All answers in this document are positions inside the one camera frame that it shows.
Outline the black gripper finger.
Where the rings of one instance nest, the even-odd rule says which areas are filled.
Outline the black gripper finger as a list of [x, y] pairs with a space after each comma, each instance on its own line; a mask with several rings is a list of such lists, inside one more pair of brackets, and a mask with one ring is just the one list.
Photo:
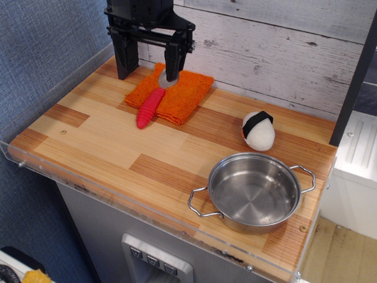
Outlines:
[[110, 29], [115, 59], [119, 70], [135, 70], [138, 67], [138, 43], [115, 29]]
[[166, 79], [172, 82], [178, 79], [179, 72], [183, 69], [187, 48], [179, 43], [170, 42], [165, 49]]

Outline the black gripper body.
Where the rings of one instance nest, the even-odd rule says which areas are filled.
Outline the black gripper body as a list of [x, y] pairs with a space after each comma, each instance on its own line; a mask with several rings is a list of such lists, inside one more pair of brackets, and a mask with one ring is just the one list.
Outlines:
[[131, 40], [165, 48], [175, 43], [184, 53], [194, 50], [196, 26], [174, 12], [173, 1], [108, 1], [104, 13], [108, 28]]

